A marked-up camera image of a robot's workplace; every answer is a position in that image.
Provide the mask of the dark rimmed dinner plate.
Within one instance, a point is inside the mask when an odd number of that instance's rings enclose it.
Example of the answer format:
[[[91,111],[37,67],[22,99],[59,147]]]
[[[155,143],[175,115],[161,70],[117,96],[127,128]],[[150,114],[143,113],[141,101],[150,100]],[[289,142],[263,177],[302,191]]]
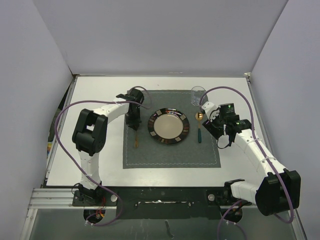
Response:
[[[190,132],[187,116],[175,108],[155,111],[147,122],[150,136],[164,145],[175,145],[185,140]]]

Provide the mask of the clear drinking glass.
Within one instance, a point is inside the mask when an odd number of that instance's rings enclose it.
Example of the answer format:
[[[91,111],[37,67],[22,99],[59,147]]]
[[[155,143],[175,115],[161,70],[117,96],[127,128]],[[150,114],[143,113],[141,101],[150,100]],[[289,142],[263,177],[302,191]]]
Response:
[[[206,90],[202,86],[194,86],[190,90],[190,102],[193,106],[200,106],[201,105],[201,97],[204,95]]]

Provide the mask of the gold fork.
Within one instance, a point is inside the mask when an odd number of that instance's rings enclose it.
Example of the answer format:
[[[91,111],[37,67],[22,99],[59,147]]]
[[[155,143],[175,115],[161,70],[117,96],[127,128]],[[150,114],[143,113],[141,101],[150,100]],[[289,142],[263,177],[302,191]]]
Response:
[[[138,148],[138,146],[139,146],[139,142],[138,142],[138,130],[135,129],[135,131],[134,131],[134,147],[135,147],[135,148]]]

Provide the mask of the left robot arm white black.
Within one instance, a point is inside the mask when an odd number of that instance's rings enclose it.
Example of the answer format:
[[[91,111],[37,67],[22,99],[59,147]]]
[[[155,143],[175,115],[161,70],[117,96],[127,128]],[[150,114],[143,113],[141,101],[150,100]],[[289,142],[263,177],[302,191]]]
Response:
[[[145,97],[142,91],[132,88],[126,94],[119,94],[112,103],[105,104],[94,110],[83,109],[78,117],[72,135],[80,156],[81,175],[79,192],[84,195],[88,204],[95,206],[100,203],[102,193],[99,184],[99,154],[107,139],[108,124],[124,115],[126,125],[137,131],[141,123],[140,106]]]

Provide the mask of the gold spoon green handle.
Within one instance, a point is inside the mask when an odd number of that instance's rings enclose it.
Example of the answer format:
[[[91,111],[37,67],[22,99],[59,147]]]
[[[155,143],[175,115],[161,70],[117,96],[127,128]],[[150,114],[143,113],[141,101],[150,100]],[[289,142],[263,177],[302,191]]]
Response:
[[[196,118],[197,123],[198,123],[197,140],[198,140],[198,143],[201,143],[202,142],[201,121],[203,119],[203,113],[197,112],[195,114],[195,118]]]

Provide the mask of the grey cloth placemat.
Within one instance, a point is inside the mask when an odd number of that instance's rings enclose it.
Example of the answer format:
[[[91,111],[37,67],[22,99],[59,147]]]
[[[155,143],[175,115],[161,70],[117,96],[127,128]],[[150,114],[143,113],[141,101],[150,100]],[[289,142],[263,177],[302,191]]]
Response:
[[[144,105],[141,108],[141,123],[137,130],[138,148],[135,148],[135,131],[124,126],[123,168],[220,168],[217,141],[201,127],[202,142],[198,143],[198,122],[195,118],[198,106],[191,104],[190,90],[148,90],[143,92]],[[184,113],[190,124],[185,140],[177,144],[162,144],[148,132],[148,120],[162,108],[177,109]]]

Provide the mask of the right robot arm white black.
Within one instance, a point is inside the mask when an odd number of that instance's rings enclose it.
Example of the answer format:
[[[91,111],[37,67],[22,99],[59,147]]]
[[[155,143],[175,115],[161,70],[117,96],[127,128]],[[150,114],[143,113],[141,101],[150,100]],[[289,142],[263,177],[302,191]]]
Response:
[[[297,209],[300,205],[301,176],[280,163],[252,130],[248,119],[240,119],[232,103],[216,106],[205,102],[201,106],[207,116],[203,127],[216,139],[228,137],[227,147],[237,145],[246,155],[257,174],[260,184],[244,179],[225,182],[223,200],[230,205],[239,199],[257,206],[264,216]]]

